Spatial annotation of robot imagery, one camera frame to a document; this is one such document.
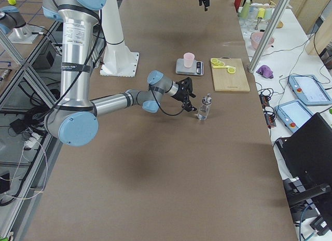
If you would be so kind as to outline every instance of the pink cup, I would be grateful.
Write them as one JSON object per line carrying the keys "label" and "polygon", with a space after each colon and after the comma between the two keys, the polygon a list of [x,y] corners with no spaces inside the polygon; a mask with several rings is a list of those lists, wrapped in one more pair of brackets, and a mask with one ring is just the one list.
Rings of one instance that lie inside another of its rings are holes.
{"label": "pink cup", "polygon": [[190,53],[190,52],[187,52],[187,53],[184,53],[183,55],[183,64],[186,68],[190,68],[193,64],[193,60],[195,59],[195,55]]}

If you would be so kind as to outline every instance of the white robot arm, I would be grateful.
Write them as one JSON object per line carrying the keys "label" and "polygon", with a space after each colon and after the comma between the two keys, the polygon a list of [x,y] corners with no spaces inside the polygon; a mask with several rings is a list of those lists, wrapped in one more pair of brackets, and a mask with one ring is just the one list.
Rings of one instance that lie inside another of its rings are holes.
{"label": "white robot arm", "polygon": [[92,31],[96,24],[102,25],[99,10],[105,3],[106,0],[43,0],[45,16],[63,21],[61,97],[45,116],[45,127],[60,141],[72,146],[85,145],[95,137],[98,115],[133,105],[156,113],[165,93],[181,101],[183,110],[196,110],[190,102],[190,96],[195,97],[191,79],[174,82],[158,71],[148,76],[149,91],[128,90],[89,100],[91,56],[96,45],[96,42],[92,44]]}

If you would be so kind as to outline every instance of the blue cable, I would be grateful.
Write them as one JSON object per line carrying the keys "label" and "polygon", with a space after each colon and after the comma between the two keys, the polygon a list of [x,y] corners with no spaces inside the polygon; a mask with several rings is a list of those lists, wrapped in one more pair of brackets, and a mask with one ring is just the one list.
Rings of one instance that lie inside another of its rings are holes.
{"label": "blue cable", "polygon": [[[300,218],[300,223],[299,223],[299,241],[302,240],[302,237],[301,237],[301,224],[302,224],[302,221],[303,221],[303,217],[304,217],[304,215],[305,215],[305,212],[308,210],[308,208],[309,208],[311,205],[313,205],[313,202],[311,202],[309,205],[307,205],[307,206],[305,207],[305,209],[304,209],[304,210],[302,211],[302,213],[301,213],[301,218]],[[314,233],[311,233],[311,235],[310,235],[309,237],[307,237],[304,241],[309,240],[309,238],[311,238],[311,237],[313,236],[313,234],[314,234]]]}

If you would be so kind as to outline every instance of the green object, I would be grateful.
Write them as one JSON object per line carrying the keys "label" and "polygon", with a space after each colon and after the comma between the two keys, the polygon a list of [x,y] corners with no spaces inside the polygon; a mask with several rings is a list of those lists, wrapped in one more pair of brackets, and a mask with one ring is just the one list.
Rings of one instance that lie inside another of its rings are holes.
{"label": "green object", "polygon": [[246,0],[240,12],[240,18],[246,19],[246,17],[248,17],[249,14],[249,9],[250,9],[250,0]]}

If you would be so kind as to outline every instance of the pink bowl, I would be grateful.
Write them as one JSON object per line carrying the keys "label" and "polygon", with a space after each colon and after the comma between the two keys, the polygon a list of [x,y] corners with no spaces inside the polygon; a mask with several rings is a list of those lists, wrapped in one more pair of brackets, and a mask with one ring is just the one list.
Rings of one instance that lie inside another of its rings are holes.
{"label": "pink bowl", "polygon": [[[256,50],[261,38],[263,37],[264,32],[254,32],[251,34],[250,39],[251,39],[251,45],[253,48]],[[271,45],[274,43],[274,38],[271,37],[269,43],[266,45],[265,49],[271,47]]]}

